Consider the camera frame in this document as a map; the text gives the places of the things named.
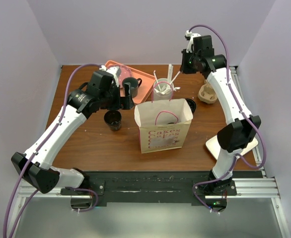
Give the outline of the white straw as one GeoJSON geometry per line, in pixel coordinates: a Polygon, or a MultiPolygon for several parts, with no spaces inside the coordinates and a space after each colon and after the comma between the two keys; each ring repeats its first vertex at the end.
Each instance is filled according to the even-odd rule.
{"type": "Polygon", "coordinates": [[[168,65],[168,74],[167,74],[167,80],[170,83],[173,75],[173,65],[169,64],[168,65]]]}
{"type": "Polygon", "coordinates": [[[158,91],[161,91],[161,87],[159,85],[159,81],[158,81],[157,76],[156,76],[156,70],[153,71],[153,75],[155,77],[156,85],[158,86],[158,91]]]}

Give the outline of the dark green mug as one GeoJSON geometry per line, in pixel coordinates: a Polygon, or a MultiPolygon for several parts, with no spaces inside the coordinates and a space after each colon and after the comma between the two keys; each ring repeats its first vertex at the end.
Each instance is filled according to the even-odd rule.
{"type": "Polygon", "coordinates": [[[132,98],[136,97],[138,94],[138,89],[140,85],[142,84],[142,79],[134,78],[134,77],[127,77],[122,81],[122,86],[124,86],[124,84],[127,84],[127,83],[130,83],[132,98]]]}

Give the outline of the black plastic cup stack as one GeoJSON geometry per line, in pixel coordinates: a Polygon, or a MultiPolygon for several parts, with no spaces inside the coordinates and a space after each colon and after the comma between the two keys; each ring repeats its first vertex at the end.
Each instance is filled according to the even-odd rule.
{"type": "Polygon", "coordinates": [[[112,131],[118,131],[121,128],[121,120],[119,111],[111,110],[104,115],[104,121],[112,131]]]}

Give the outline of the pink plastic tray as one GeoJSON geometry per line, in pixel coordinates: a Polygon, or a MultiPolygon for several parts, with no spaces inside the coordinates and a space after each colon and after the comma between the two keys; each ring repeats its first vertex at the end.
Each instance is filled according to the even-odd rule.
{"type": "MultiPolygon", "coordinates": [[[[120,64],[120,63],[115,62],[113,60],[109,60],[106,62],[105,66],[108,67],[114,64],[120,64]]],[[[136,97],[133,98],[133,101],[135,104],[143,103],[146,101],[146,99],[152,92],[152,87],[155,82],[155,77],[153,75],[150,75],[148,73],[145,73],[133,67],[130,67],[130,66],[127,66],[127,67],[131,69],[132,77],[142,79],[142,84],[140,85],[138,89],[138,94],[136,97]]],[[[125,95],[123,87],[120,88],[120,93],[121,93],[121,96],[125,95]]]]}

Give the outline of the cream and pink paper bag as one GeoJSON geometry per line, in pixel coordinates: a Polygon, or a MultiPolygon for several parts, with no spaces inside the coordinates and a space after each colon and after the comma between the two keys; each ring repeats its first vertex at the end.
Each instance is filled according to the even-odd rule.
{"type": "Polygon", "coordinates": [[[182,148],[193,114],[185,99],[151,100],[135,106],[141,153],[182,148]]]}

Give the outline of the pink polka dot plate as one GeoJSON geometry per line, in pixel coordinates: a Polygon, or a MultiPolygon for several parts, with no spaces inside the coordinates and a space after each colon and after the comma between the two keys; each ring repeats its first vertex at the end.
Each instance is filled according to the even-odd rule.
{"type": "Polygon", "coordinates": [[[108,66],[107,69],[110,69],[110,68],[117,68],[117,78],[118,78],[118,85],[120,88],[122,88],[122,82],[125,78],[128,78],[128,77],[132,77],[132,71],[129,67],[127,67],[126,65],[123,65],[123,64],[114,64],[114,65],[111,65],[111,66],[108,66]]]}

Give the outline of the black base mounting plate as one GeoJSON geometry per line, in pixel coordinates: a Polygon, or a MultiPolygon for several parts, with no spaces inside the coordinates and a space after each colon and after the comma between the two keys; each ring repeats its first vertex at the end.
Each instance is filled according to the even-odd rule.
{"type": "Polygon", "coordinates": [[[233,179],[210,184],[210,172],[86,172],[81,191],[63,188],[72,196],[73,208],[108,203],[190,203],[206,202],[212,208],[226,206],[225,198],[237,194],[233,179]]]}

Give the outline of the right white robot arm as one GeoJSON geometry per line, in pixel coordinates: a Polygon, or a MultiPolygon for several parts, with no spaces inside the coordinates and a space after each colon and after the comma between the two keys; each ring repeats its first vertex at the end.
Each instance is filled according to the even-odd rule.
{"type": "Polygon", "coordinates": [[[187,48],[182,50],[183,74],[199,72],[209,83],[220,102],[226,126],[217,133],[220,146],[217,162],[209,174],[209,180],[200,187],[214,195],[229,186],[237,158],[251,143],[261,125],[259,116],[253,116],[245,106],[230,74],[228,55],[215,55],[210,35],[201,36],[186,31],[187,48]]]}

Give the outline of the brown cardboard cup carrier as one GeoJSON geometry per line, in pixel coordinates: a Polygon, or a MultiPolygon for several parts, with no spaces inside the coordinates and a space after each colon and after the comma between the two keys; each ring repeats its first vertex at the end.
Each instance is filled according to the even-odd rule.
{"type": "Polygon", "coordinates": [[[213,104],[218,100],[216,92],[214,91],[213,87],[210,83],[206,83],[202,85],[198,92],[198,98],[207,104],[213,104]]]}

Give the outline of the white cylindrical container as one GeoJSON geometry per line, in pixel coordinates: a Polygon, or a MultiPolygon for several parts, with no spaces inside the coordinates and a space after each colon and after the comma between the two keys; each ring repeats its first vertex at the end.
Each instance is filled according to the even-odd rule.
{"type": "Polygon", "coordinates": [[[173,83],[167,78],[160,78],[153,84],[153,100],[170,100],[173,96],[173,83]]]}

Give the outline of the aluminium frame rail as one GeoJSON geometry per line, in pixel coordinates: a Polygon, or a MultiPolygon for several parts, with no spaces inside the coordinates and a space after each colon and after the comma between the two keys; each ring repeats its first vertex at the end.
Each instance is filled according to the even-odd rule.
{"type": "MultiPolygon", "coordinates": [[[[241,87],[239,85],[239,78],[237,75],[237,67],[236,66],[230,66],[231,70],[231,77],[232,80],[244,102],[244,97],[242,94],[241,87]]],[[[258,145],[254,147],[251,152],[253,152],[253,157],[256,162],[256,165],[260,165],[263,159],[263,149],[260,142],[260,139],[258,139],[258,145]]],[[[246,197],[246,198],[272,198],[272,199],[280,199],[279,191],[277,188],[276,181],[274,179],[267,178],[266,172],[264,167],[260,169],[262,172],[262,176],[265,179],[266,182],[269,182],[271,184],[271,187],[237,187],[237,196],[238,197],[246,197]]]]}

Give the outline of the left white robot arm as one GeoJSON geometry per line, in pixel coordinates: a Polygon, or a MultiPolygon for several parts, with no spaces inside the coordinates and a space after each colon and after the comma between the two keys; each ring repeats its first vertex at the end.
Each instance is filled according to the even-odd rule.
{"type": "Polygon", "coordinates": [[[121,70],[113,66],[97,70],[89,82],[72,91],[58,116],[42,136],[24,153],[16,152],[11,161],[22,178],[45,194],[55,187],[72,187],[77,194],[89,190],[89,182],[79,169],[53,167],[58,152],[93,113],[103,110],[129,110],[134,107],[131,86],[125,85],[120,95],[118,77],[121,70]]]}

